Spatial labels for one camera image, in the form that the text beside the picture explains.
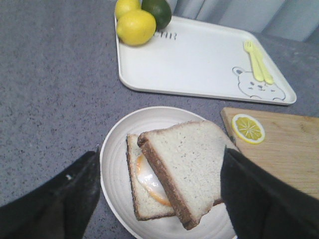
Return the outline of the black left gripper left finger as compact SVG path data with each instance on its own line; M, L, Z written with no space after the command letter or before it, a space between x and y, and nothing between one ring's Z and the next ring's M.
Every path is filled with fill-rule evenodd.
M100 197L99 153L0 208L2 239L81 239Z

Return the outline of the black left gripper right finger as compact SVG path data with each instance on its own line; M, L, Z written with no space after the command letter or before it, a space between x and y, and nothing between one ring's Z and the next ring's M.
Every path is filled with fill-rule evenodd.
M226 148L221 196L240 239L317 239L319 201Z

